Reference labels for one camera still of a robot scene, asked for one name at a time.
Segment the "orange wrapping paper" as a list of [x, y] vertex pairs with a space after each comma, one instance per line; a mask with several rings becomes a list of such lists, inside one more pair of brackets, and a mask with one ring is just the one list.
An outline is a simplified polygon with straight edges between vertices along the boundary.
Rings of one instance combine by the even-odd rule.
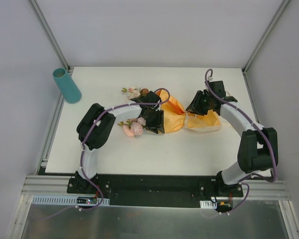
[[156, 90], [162, 101], [168, 102], [162, 104], [160, 109], [164, 111], [164, 132], [173, 133], [184, 128], [186, 110], [183, 105], [173, 96], [169, 96], [165, 90]]

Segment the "pink artificial flower bouquet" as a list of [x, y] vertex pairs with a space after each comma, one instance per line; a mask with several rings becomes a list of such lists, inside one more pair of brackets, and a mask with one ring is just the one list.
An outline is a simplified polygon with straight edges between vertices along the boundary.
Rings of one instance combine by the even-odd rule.
[[[129, 87], [129, 88], [122, 88], [121, 90], [123, 93], [127, 94], [128, 100], [134, 98], [144, 97], [149, 93], [147, 88], [136, 88], [136, 87]], [[135, 137], [139, 136], [143, 133], [146, 120], [143, 117], [138, 117], [134, 119], [128, 119], [126, 121], [121, 121], [118, 123], [119, 126], [123, 128], [123, 132], [128, 137]]]

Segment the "cream ribbon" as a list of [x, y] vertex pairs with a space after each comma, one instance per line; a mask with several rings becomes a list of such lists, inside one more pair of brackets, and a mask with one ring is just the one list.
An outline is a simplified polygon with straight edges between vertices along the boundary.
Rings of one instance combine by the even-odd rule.
[[184, 128], [195, 132], [211, 132], [221, 129], [220, 119], [217, 113], [209, 111], [201, 116], [186, 112]]

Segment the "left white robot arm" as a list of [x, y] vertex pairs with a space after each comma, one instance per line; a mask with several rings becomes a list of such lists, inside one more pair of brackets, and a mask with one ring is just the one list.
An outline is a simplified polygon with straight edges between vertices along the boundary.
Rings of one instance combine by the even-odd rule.
[[143, 118], [145, 120], [143, 128], [155, 134], [165, 133], [164, 111], [160, 107], [168, 102], [170, 94], [167, 94], [166, 100], [162, 100], [157, 95], [160, 90], [161, 88], [154, 92], [149, 91], [145, 96], [133, 98], [109, 109], [105, 109], [98, 103], [89, 108], [76, 129], [82, 152], [75, 179], [83, 193], [89, 194], [95, 189], [96, 183], [93, 179], [97, 175], [98, 150], [107, 142], [115, 124]]

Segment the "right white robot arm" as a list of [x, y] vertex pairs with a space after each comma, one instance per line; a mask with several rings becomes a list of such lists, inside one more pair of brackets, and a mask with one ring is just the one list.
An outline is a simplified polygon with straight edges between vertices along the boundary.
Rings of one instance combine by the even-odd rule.
[[237, 161], [217, 173], [212, 189], [219, 196], [236, 194], [239, 183], [252, 176], [267, 182], [277, 179], [278, 135], [272, 127], [252, 120], [233, 96], [227, 96], [223, 81], [206, 82], [186, 109], [205, 116], [209, 111], [224, 118], [240, 136]]

